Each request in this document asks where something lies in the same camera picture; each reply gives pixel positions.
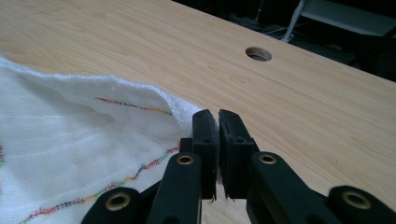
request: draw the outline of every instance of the table surface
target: table surface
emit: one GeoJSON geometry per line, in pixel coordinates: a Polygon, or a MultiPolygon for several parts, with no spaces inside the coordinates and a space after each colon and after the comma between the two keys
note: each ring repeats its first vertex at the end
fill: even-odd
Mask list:
{"type": "MultiPolygon", "coordinates": [[[[311,189],[351,185],[396,210],[393,82],[169,0],[1,1],[0,51],[44,72],[116,74],[231,110],[311,189]],[[249,47],[272,60],[250,59],[249,47]]],[[[244,202],[222,192],[203,209],[203,223],[249,223],[244,202]]]]}

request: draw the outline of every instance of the wooden tabletop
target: wooden tabletop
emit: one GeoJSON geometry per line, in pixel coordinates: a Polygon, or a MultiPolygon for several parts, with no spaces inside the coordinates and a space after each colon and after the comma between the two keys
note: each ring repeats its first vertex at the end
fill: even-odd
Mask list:
{"type": "MultiPolygon", "coordinates": [[[[1,1],[0,51],[44,72],[115,74],[231,110],[311,189],[351,185],[396,210],[394,82],[169,0],[1,1]],[[250,59],[249,47],[272,59],[250,59]]],[[[204,203],[203,223],[249,223],[244,202],[218,198],[204,203]]]]}

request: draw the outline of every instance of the brass ring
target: brass ring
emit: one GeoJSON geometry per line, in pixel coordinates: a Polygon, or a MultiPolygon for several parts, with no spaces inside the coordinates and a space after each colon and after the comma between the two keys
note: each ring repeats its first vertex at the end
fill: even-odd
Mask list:
{"type": "Polygon", "coordinates": [[[259,160],[260,160],[262,163],[270,164],[270,165],[276,163],[276,158],[273,157],[273,156],[270,156],[270,155],[268,155],[268,154],[260,155],[259,160]]]}
{"type": "Polygon", "coordinates": [[[348,203],[349,205],[352,205],[354,207],[357,207],[359,209],[369,209],[371,208],[371,203],[370,201],[364,197],[363,195],[359,194],[358,192],[355,191],[345,191],[343,192],[343,199],[348,203]]]}
{"type": "Polygon", "coordinates": [[[177,157],[177,162],[181,165],[189,165],[194,162],[194,157],[192,156],[179,156],[177,157]]]}
{"type": "Polygon", "coordinates": [[[106,208],[107,208],[107,210],[112,211],[112,212],[119,211],[122,208],[126,207],[130,201],[131,201],[131,197],[128,194],[126,194],[124,192],[114,193],[107,199],[106,208]],[[120,203],[116,203],[114,201],[115,199],[118,199],[118,198],[122,199],[122,201],[120,203]]]}

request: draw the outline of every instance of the cloth fold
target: cloth fold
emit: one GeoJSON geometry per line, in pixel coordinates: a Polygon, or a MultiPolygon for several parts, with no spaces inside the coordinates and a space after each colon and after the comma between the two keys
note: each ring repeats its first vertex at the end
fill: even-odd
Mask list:
{"type": "Polygon", "coordinates": [[[200,110],[151,85],[5,58],[0,92],[1,223],[79,223],[106,191],[148,188],[200,110]]]}

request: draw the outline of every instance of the wood grain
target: wood grain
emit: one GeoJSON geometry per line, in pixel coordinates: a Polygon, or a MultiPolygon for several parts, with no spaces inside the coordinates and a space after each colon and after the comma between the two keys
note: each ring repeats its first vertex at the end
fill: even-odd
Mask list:
{"type": "MultiPolygon", "coordinates": [[[[216,113],[238,113],[261,150],[312,189],[352,185],[396,209],[396,84],[160,0],[0,3],[0,51],[49,73],[116,74],[216,113]],[[267,49],[269,62],[250,59],[267,49]]],[[[248,223],[205,202],[203,223],[248,223]]]]}

